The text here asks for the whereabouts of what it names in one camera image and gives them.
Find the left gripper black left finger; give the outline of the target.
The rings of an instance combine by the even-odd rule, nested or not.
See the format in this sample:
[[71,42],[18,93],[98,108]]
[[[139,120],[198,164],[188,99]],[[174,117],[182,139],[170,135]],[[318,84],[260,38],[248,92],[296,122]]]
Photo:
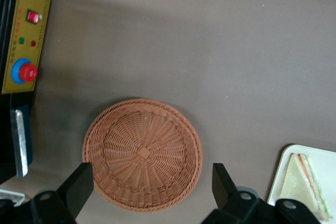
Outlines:
[[1,223],[76,223],[93,189],[92,164],[81,163],[57,189],[41,191],[20,206],[1,199]]

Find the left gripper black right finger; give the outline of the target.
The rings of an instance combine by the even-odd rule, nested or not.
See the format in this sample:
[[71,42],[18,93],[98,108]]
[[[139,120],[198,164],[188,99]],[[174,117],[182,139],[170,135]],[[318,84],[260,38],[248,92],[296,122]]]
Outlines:
[[222,163],[214,163],[212,193],[217,208],[203,223],[319,223],[303,203],[279,199],[269,205],[248,190],[239,190]]

